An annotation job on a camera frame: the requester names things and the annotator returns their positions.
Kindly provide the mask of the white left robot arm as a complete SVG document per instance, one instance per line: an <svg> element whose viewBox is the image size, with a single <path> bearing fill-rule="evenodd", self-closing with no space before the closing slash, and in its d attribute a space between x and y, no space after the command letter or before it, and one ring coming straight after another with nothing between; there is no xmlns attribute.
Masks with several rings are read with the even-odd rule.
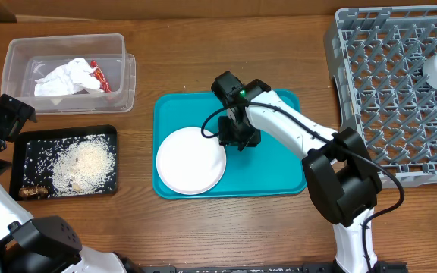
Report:
<svg viewBox="0 0 437 273"><path fill-rule="evenodd" d="M36 120L33 107L0 96L0 152L14 142L25 122ZM0 159L0 175L11 163ZM131 260L84 246L59 216L34 218L0 184L0 272L139 272Z"/></svg>

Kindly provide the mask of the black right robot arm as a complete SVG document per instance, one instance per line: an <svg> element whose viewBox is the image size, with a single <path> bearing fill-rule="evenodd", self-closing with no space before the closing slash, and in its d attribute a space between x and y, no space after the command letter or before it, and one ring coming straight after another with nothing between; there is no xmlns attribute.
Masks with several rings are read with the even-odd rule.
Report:
<svg viewBox="0 0 437 273"><path fill-rule="evenodd" d="M311 201L333 225L334 271L372 271L377 257L367 219L382 182L360 135L311 121L258 79L244 85L226 71L215 78L211 90L227 112L219 119L220 145L255 147L267 133L286 146L301 160Z"/></svg>

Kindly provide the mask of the white tissue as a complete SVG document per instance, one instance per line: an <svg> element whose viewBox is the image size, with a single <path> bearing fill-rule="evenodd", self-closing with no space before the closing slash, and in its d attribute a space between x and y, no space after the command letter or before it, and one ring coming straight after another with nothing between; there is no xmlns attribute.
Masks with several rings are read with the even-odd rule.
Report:
<svg viewBox="0 0 437 273"><path fill-rule="evenodd" d="M95 71L96 67L91 67L84 58L75 58L58 66L44 78L35 80L34 96L67 96L81 91L103 93L105 90L95 77Z"/></svg>

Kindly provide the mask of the red snack wrapper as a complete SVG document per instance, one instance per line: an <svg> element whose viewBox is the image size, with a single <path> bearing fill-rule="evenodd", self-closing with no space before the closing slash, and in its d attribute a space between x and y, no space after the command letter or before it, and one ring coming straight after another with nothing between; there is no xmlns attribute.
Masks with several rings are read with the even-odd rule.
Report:
<svg viewBox="0 0 437 273"><path fill-rule="evenodd" d="M94 71L92 72L93 77L95 77L100 82L100 89L103 90L105 93L111 93L112 89L107 79L105 78L102 69L95 60L92 60L90 62L90 67L94 69Z"/></svg>

